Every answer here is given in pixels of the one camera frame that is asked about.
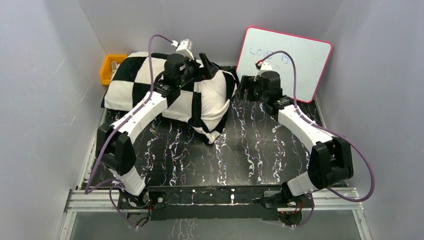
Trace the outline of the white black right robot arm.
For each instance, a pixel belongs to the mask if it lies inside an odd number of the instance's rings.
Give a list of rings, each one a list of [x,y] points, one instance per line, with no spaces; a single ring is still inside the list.
[[[309,151],[307,171],[281,185],[279,193],[267,193],[257,203],[265,208],[295,207],[307,194],[326,189],[353,177],[351,146],[314,126],[294,100],[280,88],[280,75],[272,70],[256,76],[244,75],[236,91],[239,99],[261,102],[265,112],[276,117],[278,123],[289,129]]]

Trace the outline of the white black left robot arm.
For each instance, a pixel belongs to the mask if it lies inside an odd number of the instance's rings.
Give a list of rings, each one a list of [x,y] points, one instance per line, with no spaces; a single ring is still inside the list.
[[[220,136],[237,77],[209,61],[204,53],[190,59],[179,53],[135,52],[112,75],[101,106],[125,115],[97,130],[96,164],[104,165],[131,206],[149,203],[138,173],[134,143],[156,117],[190,125],[209,143]]]

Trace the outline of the black white checkered pillowcase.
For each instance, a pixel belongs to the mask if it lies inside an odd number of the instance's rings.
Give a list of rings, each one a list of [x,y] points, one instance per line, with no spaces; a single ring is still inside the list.
[[[150,91],[151,78],[161,78],[167,55],[152,53],[152,62],[149,62],[148,52],[134,52],[127,56],[112,75],[112,80],[105,92],[101,107],[108,110],[130,111]],[[227,92],[227,102],[224,111],[218,114],[215,120],[201,119],[201,94],[194,92],[194,82],[186,85],[179,97],[162,113],[167,119],[177,120],[189,124],[208,144],[213,144],[221,135],[226,125],[228,109],[236,89],[240,85],[235,69],[223,70],[231,72],[235,78],[235,86]]]

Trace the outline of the white pillow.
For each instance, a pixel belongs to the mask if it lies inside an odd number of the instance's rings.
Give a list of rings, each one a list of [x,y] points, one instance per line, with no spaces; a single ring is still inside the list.
[[[194,83],[194,92],[200,93],[201,114],[203,121],[215,120],[227,106],[227,93],[232,95],[231,87],[236,85],[234,75],[229,71],[218,70],[214,78]]]

